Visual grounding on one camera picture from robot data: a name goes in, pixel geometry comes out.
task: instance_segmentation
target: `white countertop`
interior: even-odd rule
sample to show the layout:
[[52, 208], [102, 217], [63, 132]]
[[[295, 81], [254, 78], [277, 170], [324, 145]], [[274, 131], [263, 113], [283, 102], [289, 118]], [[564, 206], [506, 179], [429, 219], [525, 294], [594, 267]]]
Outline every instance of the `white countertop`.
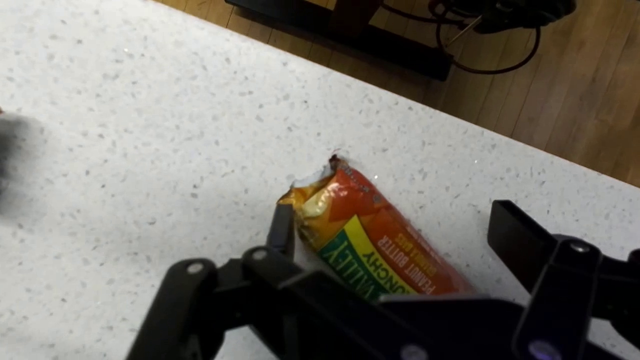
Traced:
[[[523, 290], [485, 248], [493, 199], [605, 255], [640, 248], [636, 189], [153, 3], [0, 0], [0, 55], [0, 108], [21, 123], [0, 358], [124, 358], [172, 262], [262, 244], [274, 200], [334, 150], [496, 297]], [[607, 326], [591, 339], [638, 358]], [[266, 358], [244, 335], [224, 356]]]

